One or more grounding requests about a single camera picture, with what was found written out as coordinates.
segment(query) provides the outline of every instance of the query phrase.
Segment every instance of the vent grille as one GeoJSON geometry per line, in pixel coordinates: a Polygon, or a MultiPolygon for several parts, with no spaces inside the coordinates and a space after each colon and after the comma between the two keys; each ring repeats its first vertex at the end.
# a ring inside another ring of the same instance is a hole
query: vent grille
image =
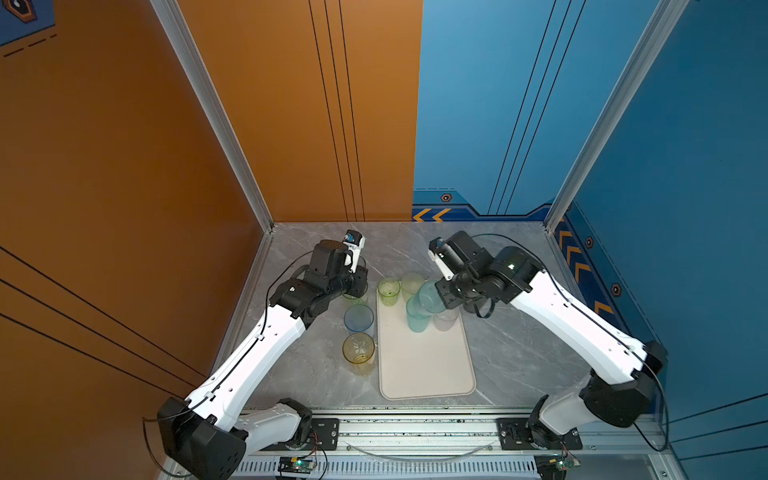
{"type": "MultiPolygon", "coordinates": [[[[325,466],[320,459],[318,471],[325,466]]],[[[234,473],[236,476],[271,476],[276,474],[277,463],[270,461],[244,461],[234,473]]],[[[470,478],[473,476],[498,476],[510,478],[540,478],[532,456],[470,458],[458,462],[397,462],[377,461],[367,458],[346,457],[332,459],[325,478],[368,479],[372,477],[419,478],[427,475],[441,478],[470,478]]]]}

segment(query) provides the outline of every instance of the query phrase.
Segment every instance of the black stripe line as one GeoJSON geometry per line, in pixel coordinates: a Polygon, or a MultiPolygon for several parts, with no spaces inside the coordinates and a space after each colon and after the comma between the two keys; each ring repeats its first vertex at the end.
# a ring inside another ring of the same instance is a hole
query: black stripe line
{"type": "Polygon", "coordinates": [[[58,313],[59,315],[63,316],[65,319],[67,319],[67,320],[69,320],[71,322],[77,323],[79,326],[83,327],[87,331],[89,331],[91,333],[95,333],[96,335],[100,336],[101,338],[107,340],[109,343],[111,343],[113,345],[116,345],[116,346],[119,346],[120,348],[122,348],[126,352],[130,353],[131,355],[136,356],[136,357],[144,360],[145,362],[149,363],[150,365],[156,366],[158,369],[166,372],[168,375],[173,376],[173,377],[181,380],[182,382],[186,383],[189,386],[196,387],[196,385],[194,385],[193,383],[189,383],[187,380],[182,379],[180,376],[176,375],[175,373],[169,372],[168,370],[166,370],[163,367],[159,366],[155,362],[153,362],[153,361],[151,361],[149,359],[144,358],[143,356],[139,355],[138,353],[134,352],[133,350],[131,350],[131,349],[127,348],[127,347],[122,346],[120,343],[117,343],[113,339],[111,339],[111,338],[109,338],[109,337],[107,337],[107,336],[97,332],[96,330],[92,329],[90,326],[87,326],[87,325],[85,325],[85,324],[83,324],[81,322],[78,322],[76,319],[72,318],[71,316],[67,315],[66,313],[63,313],[62,311],[55,309],[53,306],[48,305],[46,302],[44,302],[44,301],[40,300],[39,298],[31,295],[30,293],[25,292],[24,290],[22,290],[22,289],[18,288],[17,286],[11,284],[10,282],[7,282],[7,281],[3,280],[2,278],[0,278],[0,283],[5,284],[6,286],[10,286],[13,290],[16,290],[21,295],[24,295],[24,296],[34,300],[35,302],[41,304],[42,306],[48,308],[49,310],[52,310],[52,311],[58,313]]]}
{"type": "Polygon", "coordinates": [[[4,318],[4,319],[6,319],[6,320],[10,320],[11,322],[15,323],[16,325],[19,325],[19,326],[23,326],[24,328],[26,328],[26,329],[28,329],[28,330],[31,330],[32,332],[35,332],[35,333],[37,333],[37,334],[39,334],[39,335],[42,335],[42,336],[44,336],[44,337],[45,337],[45,338],[47,338],[47,339],[53,340],[54,342],[56,342],[56,343],[58,343],[58,344],[60,344],[60,345],[66,346],[67,348],[70,348],[70,349],[73,349],[75,352],[78,352],[78,353],[82,353],[83,355],[87,356],[88,358],[92,358],[92,359],[96,360],[96,361],[97,361],[97,362],[99,362],[99,363],[104,363],[106,366],[110,366],[110,367],[112,367],[113,369],[117,370],[118,372],[123,372],[124,374],[126,374],[126,375],[128,375],[128,376],[132,376],[132,377],[134,377],[136,380],[140,380],[140,381],[142,381],[142,382],[146,383],[147,385],[150,385],[150,386],[153,386],[153,387],[154,387],[154,388],[156,388],[156,389],[162,390],[163,392],[166,392],[168,395],[172,395],[172,396],[178,397],[178,398],[180,398],[180,399],[184,398],[184,396],[182,396],[182,395],[177,395],[177,394],[175,394],[175,393],[171,392],[170,390],[166,390],[166,389],[164,389],[164,388],[163,388],[163,387],[161,387],[161,386],[157,386],[157,385],[155,385],[155,384],[154,384],[154,383],[152,383],[152,382],[148,382],[147,380],[144,380],[144,379],[142,379],[140,376],[136,376],[136,375],[134,375],[133,373],[130,373],[130,372],[127,372],[127,371],[123,370],[123,369],[122,369],[122,368],[120,368],[119,366],[114,366],[114,365],[112,365],[112,364],[111,364],[111,363],[109,363],[109,362],[105,362],[104,360],[102,360],[102,359],[99,359],[99,358],[97,358],[97,357],[95,357],[95,356],[91,355],[90,353],[86,353],[86,352],[84,352],[84,351],[80,350],[80,349],[79,349],[79,348],[77,348],[77,347],[74,347],[74,346],[72,346],[72,345],[70,345],[70,344],[68,344],[68,343],[62,342],[61,340],[59,340],[59,339],[56,339],[56,338],[54,338],[54,337],[52,337],[52,336],[48,335],[47,333],[43,333],[43,332],[41,332],[41,331],[40,331],[40,330],[38,330],[38,329],[32,328],[32,327],[30,327],[29,325],[27,325],[27,324],[25,324],[25,323],[19,322],[17,319],[11,318],[10,316],[8,316],[8,315],[5,315],[4,313],[0,313],[0,316],[1,316],[1,317],[3,317],[3,318],[4,318]]]}
{"type": "Polygon", "coordinates": [[[33,269],[33,270],[34,270],[36,273],[38,273],[39,275],[43,276],[43,277],[44,277],[46,280],[48,280],[48,281],[50,281],[50,282],[53,282],[53,284],[55,284],[55,285],[56,285],[56,286],[58,286],[59,288],[63,289],[65,292],[69,293],[70,295],[74,296],[75,298],[77,298],[77,299],[78,299],[78,300],[80,300],[81,302],[85,303],[86,305],[88,305],[88,306],[89,306],[89,307],[91,307],[92,309],[94,309],[94,310],[96,310],[97,312],[101,313],[102,315],[106,316],[108,319],[112,320],[113,322],[115,322],[115,323],[116,323],[116,324],[118,324],[119,326],[122,326],[123,328],[125,328],[125,329],[126,329],[126,330],[128,330],[129,332],[133,333],[135,336],[139,337],[139,338],[140,338],[140,339],[142,339],[143,341],[145,341],[145,342],[149,343],[150,345],[152,345],[153,347],[155,347],[155,348],[159,349],[161,352],[165,353],[165,354],[166,354],[166,355],[168,355],[170,358],[172,358],[172,359],[176,360],[177,362],[179,362],[179,363],[181,363],[182,365],[186,366],[187,368],[191,369],[193,372],[197,373],[198,375],[204,376],[204,377],[207,377],[207,376],[208,376],[208,375],[206,375],[206,374],[204,374],[204,373],[202,373],[202,372],[199,372],[199,371],[198,371],[197,369],[195,369],[193,366],[191,366],[191,365],[189,365],[188,363],[186,363],[185,361],[183,361],[183,360],[179,359],[178,357],[176,357],[176,356],[175,356],[175,355],[173,355],[172,353],[168,352],[166,349],[164,349],[163,347],[159,346],[158,344],[156,344],[156,343],[152,342],[151,340],[149,340],[147,337],[145,337],[145,336],[141,335],[141,334],[140,334],[139,332],[137,332],[136,330],[134,330],[134,329],[130,328],[128,325],[126,325],[126,324],[122,323],[120,320],[118,320],[118,319],[114,318],[114,317],[113,317],[112,315],[110,315],[109,313],[106,313],[105,311],[103,311],[103,310],[102,310],[102,309],[100,309],[99,307],[95,306],[93,303],[91,303],[91,302],[87,301],[85,298],[83,298],[83,297],[79,296],[78,294],[76,294],[75,292],[73,292],[72,290],[70,290],[69,288],[67,288],[66,286],[64,286],[64,285],[61,285],[59,282],[57,282],[56,280],[53,280],[51,277],[49,277],[49,276],[48,276],[48,275],[46,275],[45,273],[43,273],[43,272],[41,272],[40,270],[38,270],[38,269],[34,268],[34,267],[33,267],[33,266],[30,264],[30,263],[27,263],[27,262],[25,262],[25,261],[24,261],[24,260],[22,260],[20,257],[17,257],[16,255],[14,255],[14,254],[13,254],[13,253],[11,253],[10,251],[8,251],[6,248],[4,248],[4,247],[0,246],[0,250],[2,250],[3,252],[7,253],[7,254],[8,254],[8,255],[10,255],[11,257],[14,257],[14,258],[15,258],[17,261],[19,261],[19,262],[23,263],[23,264],[24,264],[24,265],[26,265],[27,267],[29,267],[29,268],[33,269]]]}
{"type": "Polygon", "coordinates": [[[763,423],[768,423],[768,420],[761,420],[760,422],[747,423],[744,425],[739,425],[737,427],[730,427],[729,429],[722,429],[722,430],[716,430],[714,432],[702,433],[701,435],[694,435],[692,437],[686,437],[684,439],[673,440],[670,443],[685,442],[686,440],[691,440],[691,439],[699,439],[701,437],[715,435],[716,433],[723,433],[723,432],[730,432],[731,430],[745,429],[747,427],[754,427],[755,425],[762,425],[763,423]]]}
{"type": "Polygon", "coordinates": [[[523,146],[523,141],[525,141],[525,134],[528,133],[528,126],[531,124],[531,119],[533,118],[533,114],[536,111],[538,96],[541,93],[541,88],[544,87],[544,81],[547,79],[547,72],[549,71],[549,65],[550,63],[552,63],[552,57],[554,56],[554,51],[558,48],[558,41],[560,40],[560,34],[563,32],[565,19],[568,18],[568,12],[571,10],[572,2],[573,0],[568,0],[568,7],[565,9],[565,15],[563,15],[563,21],[560,24],[560,29],[558,30],[558,36],[554,38],[554,45],[552,45],[552,52],[549,54],[549,60],[547,60],[547,67],[544,69],[544,74],[541,76],[541,83],[538,85],[538,91],[536,92],[536,99],[533,100],[533,107],[531,107],[531,114],[528,116],[528,122],[525,123],[525,130],[523,130],[523,135],[520,137],[520,144],[518,145],[518,151],[517,153],[515,153],[515,161],[512,162],[512,168],[509,170],[507,183],[504,184],[504,190],[502,191],[502,198],[498,202],[498,208],[496,209],[497,215],[499,215],[499,212],[502,209],[502,201],[504,201],[504,196],[507,193],[507,187],[509,187],[509,181],[512,179],[512,174],[515,172],[515,164],[518,163],[518,155],[520,154],[520,149],[523,146]]]}
{"type": "Polygon", "coordinates": [[[328,42],[331,44],[331,61],[333,62],[333,79],[336,81],[336,99],[339,101],[339,117],[341,118],[341,135],[344,140],[344,154],[346,157],[346,174],[349,177],[349,191],[352,193],[352,212],[357,221],[357,204],[355,203],[355,189],[352,187],[352,172],[349,169],[349,150],[346,147],[346,129],[344,128],[344,112],[341,109],[341,94],[339,93],[339,77],[336,75],[336,56],[333,54],[333,39],[331,38],[331,21],[328,18],[328,2],[323,0],[326,7],[326,24],[328,25],[328,42]]]}
{"type": "Polygon", "coordinates": [[[341,39],[344,43],[344,63],[346,64],[346,86],[349,87],[349,111],[352,112],[352,136],[355,139],[355,162],[357,163],[357,184],[360,186],[360,203],[362,207],[362,221],[366,221],[366,202],[362,195],[362,179],[360,178],[360,154],[357,151],[357,130],[355,129],[355,109],[352,106],[352,82],[349,81],[349,60],[346,57],[346,37],[344,36],[344,17],[341,13],[341,0],[339,0],[339,19],[341,20],[341,39]]]}
{"type": "Polygon", "coordinates": [[[32,36],[32,35],[34,35],[34,34],[36,34],[36,33],[40,33],[40,32],[41,32],[41,31],[43,31],[43,30],[47,30],[47,29],[49,29],[49,28],[51,28],[51,27],[55,27],[55,26],[56,26],[56,24],[53,24],[53,25],[49,25],[48,27],[43,27],[43,28],[41,28],[41,29],[39,29],[39,30],[30,31],[30,32],[29,32],[28,34],[26,34],[26,35],[22,35],[21,37],[16,37],[16,38],[14,38],[14,39],[12,39],[12,40],[8,40],[7,42],[5,42],[5,43],[3,43],[3,44],[0,44],[0,47],[3,47],[3,46],[5,46],[5,45],[8,45],[8,44],[11,44],[11,43],[13,43],[14,41],[17,41],[17,40],[21,40],[22,38],[27,38],[27,37],[30,37],[30,36],[32,36]]]}
{"type": "Polygon", "coordinates": [[[525,157],[523,157],[523,165],[520,166],[520,171],[518,172],[518,178],[517,180],[515,180],[515,186],[512,188],[512,193],[509,195],[509,200],[507,200],[507,207],[504,209],[505,213],[509,208],[509,204],[512,202],[512,197],[515,195],[515,190],[517,190],[518,188],[518,182],[520,181],[520,176],[523,173],[523,168],[525,168],[525,161],[528,159],[528,154],[531,153],[531,147],[533,146],[533,142],[534,140],[536,140],[536,134],[538,133],[538,126],[541,125],[541,119],[544,118],[544,112],[547,111],[547,105],[549,105],[549,98],[552,96],[552,91],[554,90],[554,84],[557,83],[558,81],[558,76],[560,75],[560,69],[563,68],[563,62],[565,62],[565,55],[568,54],[568,48],[571,46],[571,40],[573,40],[574,33],[576,33],[576,27],[578,27],[578,21],[581,19],[581,13],[584,11],[584,6],[586,4],[587,4],[587,0],[584,0],[584,3],[581,4],[581,10],[579,10],[578,17],[576,18],[574,29],[571,32],[571,37],[568,39],[568,43],[565,45],[565,51],[563,52],[563,58],[560,59],[558,72],[554,75],[552,86],[549,88],[549,93],[547,94],[547,101],[544,102],[544,108],[541,109],[541,116],[538,118],[538,123],[536,124],[536,130],[534,130],[533,132],[533,137],[531,137],[531,143],[528,144],[528,149],[525,152],[525,157]]]}
{"type": "Polygon", "coordinates": [[[683,417],[681,419],[672,420],[672,421],[670,421],[670,423],[679,422],[680,420],[692,419],[693,417],[698,417],[699,415],[703,415],[705,413],[715,412],[715,411],[720,410],[720,409],[726,409],[726,408],[732,407],[734,405],[739,405],[740,403],[746,403],[746,402],[751,402],[752,400],[762,399],[764,396],[768,396],[768,392],[762,393],[760,395],[755,395],[754,397],[749,397],[748,399],[739,400],[738,402],[727,403],[726,405],[721,405],[721,406],[715,407],[713,409],[704,410],[703,412],[694,413],[693,415],[689,415],[689,416],[683,417]]]}
{"type": "Polygon", "coordinates": [[[24,47],[21,47],[21,48],[20,48],[20,49],[18,49],[18,50],[14,50],[14,51],[12,51],[12,52],[10,52],[10,53],[7,53],[7,54],[3,55],[3,58],[5,58],[5,57],[10,57],[10,56],[11,56],[11,55],[13,55],[14,53],[19,53],[19,52],[20,52],[20,51],[22,51],[22,50],[24,50],[24,47]]]}
{"type": "Polygon", "coordinates": [[[315,34],[315,46],[317,47],[317,63],[320,65],[320,79],[323,80],[323,93],[326,95],[326,109],[328,110],[328,124],[331,126],[331,140],[333,141],[333,153],[336,155],[336,169],[339,171],[339,187],[341,199],[344,202],[344,216],[349,221],[349,213],[346,211],[346,197],[344,196],[344,183],[341,181],[341,167],[339,166],[339,152],[336,151],[336,137],[333,135],[333,122],[331,121],[331,107],[328,105],[328,91],[326,90],[326,78],[323,75],[323,61],[320,60],[320,45],[317,43],[317,29],[315,28],[315,16],[312,14],[312,2],[306,0],[310,6],[310,18],[312,19],[312,31],[315,34]]]}
{"type": "Polygon", "coordinates": [[[718,455],[728,455],[729,453],[738,453],[738,452],[752,452],[753,450],[761,450],[761,449],[768,449],[768,445],[761,445],[759,447],[749,447],[748,449],[728,450],[727,452],[707,453],[706,455],[696,455],[694,457],[678,458],[677,460],[679,462],[682,462],[683,460],[693,460],[694,458],[714,457],[718,455]]]}
{"type": "Polygon", "coordinates": [[[496,187],[493,189],[493,196],[491,196],[491,203],[488,205],[488,215],[491,214],[491,208],[493,207],[493,200],[496,198],[496,190],[498,190],[498,182],[502,181],[502,174],[504,173],[504,166],[507,164],[507,156],[509,155],[509,148],[512,146],[512,139],[515,138],[515,131],[518,129],[518,122],[520,121],[520,115],[523,112],[523,105],[525,105],[525,98],[528,96],[528,89],[531,87],[533,72],[536,71],[538,56],[541,54],[541,47],[544,45],[544,39],[547,37],[547,30],[549,30],[549,22],[552,20],[552,13],[554,12],[554,5],[556,3],[558,3],[558,0],[554,0],[554,2],[552,2],[552,10],[549,11],[549,18],[547,18],[547,26],[544,27],[544,34],[541,36],[541,43],[538,44],[536,59],[533,62],[533,68],[531,68],[531,75],[528,77],[528,84],[525,85],[525,93],[523,94],[523,101],[520,102],[520,110],[518,110],[518,117],[517,119],[515,119],[515,127],[512,128],[512,135],[510,135],[509,144],[507,144],[507,153],[504,154],[504,161],[502,162],[502,168],[498,171],[498,178],[496,179],[496,187]]]}
{"type": "MultiPolygon", "coordinates": [[[[552,204],[541,204],[541,205],[539,205],[538,207],[536,207],[535,209],[531,210],[530,212],[528,212],[525,215],[481,215],[470,204],[448,204],[448,205],[452,205],[452,208],[467,207],[468,209],[472,210],[472,213],[474,213],[475,216],[478,217],[478,218],[480,218],[480,217],[482,217],[482,218],[486,218],[486,217],[488,217],[488,218],[494,218],[494,217],[529,217],[532,214],[536,213],[538,210],[541,210],[542,208],[546,208],[546,207],[551,207],[552,206],[552,204]]],[[[439,204],[439,205],[438,204],[413,204],[413,206],[414,207],[432,207],[432,208],[435,208],[435,209],[438,209],[438,210],[442,210],[443,208],[445,208],[445,204],[439,204]]]]}

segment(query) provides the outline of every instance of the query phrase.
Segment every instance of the clear glass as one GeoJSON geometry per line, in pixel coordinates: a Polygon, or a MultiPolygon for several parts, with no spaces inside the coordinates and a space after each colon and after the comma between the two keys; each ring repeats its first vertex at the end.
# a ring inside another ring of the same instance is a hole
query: clear glass
{"type": "Polygon", "coordinates": [[[379,298],[386,306],[393,306],[397,303],[397,296],[400,294],[400,282],[396,278],[388,276],[379,282],[379,298]]]}
{"type": "Polygon", "coordinates": [[[424,284],[424,277],[418,273],[406,273],[400,282],[402,284],[402,298],[408,300],[416,295],[424,284]]]}
{"type": "Polygon", "coordinates": [[[351,305],[368,305],[368,285],[366,284],[366,291],[364,294],[357,298],[356,296],[347,295],[343,293],[342,296],[346,299],[347,303],[351,305]]]}
{"type": "Polygon", "coordinates": [[[425,283],[416,294],[424,310],[430,313],[440,313],[445,310],[445,304],[442,302],[442,298],[440,298],[435,283],[437,283],[436,280],[425,283]]]}
{"type": "Polygon", "coordinates": [[[346,337],[342,346],[342,353],[352,371],[357,375],[366,376],[373,371],[373,356],[376,353],[376,344],[370,335],[366,333],[353,333],[346,337]]]}
{"type": "Polygon", "coordinates": [[[412,296],[406,303],[406,316],[408,317],[408,328],[414,333],[421,333],[429,326],[432,314],[424,310],[419,304],[419,298],[412,296]]]}
{"type": "Polygon", "coordinates": [[[456,319],[458,319],[458,307],[436,313],[433,323],[436,329],[441,332],[447,332],[456,324],[456,319]]]}
{"type": "Polygon", "coordinates": [[[344,313],[344,326],[350,334],[364,332],[373,336],[373,310],[367,305],[351,306],[344,313]]]}

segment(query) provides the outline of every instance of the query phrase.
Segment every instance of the marble table surface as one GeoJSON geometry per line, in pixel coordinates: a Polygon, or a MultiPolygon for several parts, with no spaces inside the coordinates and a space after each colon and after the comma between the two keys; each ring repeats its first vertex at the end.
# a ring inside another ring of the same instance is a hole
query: marble table surface
{"type": "MultiPolygon", "coordinates": [[[[427,246],[436,237],[458,230],[469,234],[502,233],[525,245],[547,265],[553,276],[574,292],[573,277],[540,223],[533,222],[387,222],[278,223],[253,299],[237,334],[239,343],[256,325],[264,308],[265,289],[296,257],[325,238],[341,240],[347,229],[366,237],[362,255],[369,269],[369,305],[376,311],[376,284],[384,276],[417,272],[438,279],[427,246]]],[[[503,238],[482,237],[478,243],[495,255],[508,244],[503,238]]],[[[308,263],[309,256],[298,264],[308,263]]],[[[385,399],[379,372],[358,376],[346,365],[341,347],[347,337],[344,299],[331,302],[312,326],[278,359],[250,397],[247,408],[273,406],[291,397],[313,409],[370,406],[497,406],[532,407],[544,394],[559,392],[589,372],[588,364],[562,340],[529,315],[500,303],[489,319],[462,313],[476,390],[467,396],[434,399],[385,399]]]]}

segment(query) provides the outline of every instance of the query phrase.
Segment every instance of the orange wall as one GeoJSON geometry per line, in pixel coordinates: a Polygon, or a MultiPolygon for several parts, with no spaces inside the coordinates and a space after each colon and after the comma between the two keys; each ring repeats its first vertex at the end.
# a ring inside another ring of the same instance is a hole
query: orange wall
{"type": "MultiPolygon", "coordinates": [[[[55,15],[54,38],[0,57],[0,246],[206,373],[256,218],[149,2],[55,15]]],[[[0,313],[180,396],[203,378],[2,251],[0,279],[184,381],[2,283],[0,313]]],[[[0,374],[0,477],[157,475],[140,418],[168,393],[5,318],[0,374]]]]}
{"type": "Polygon", "coordinates": [[[422,0],[180,6],[275,221],[410,218],[422,0]]]}

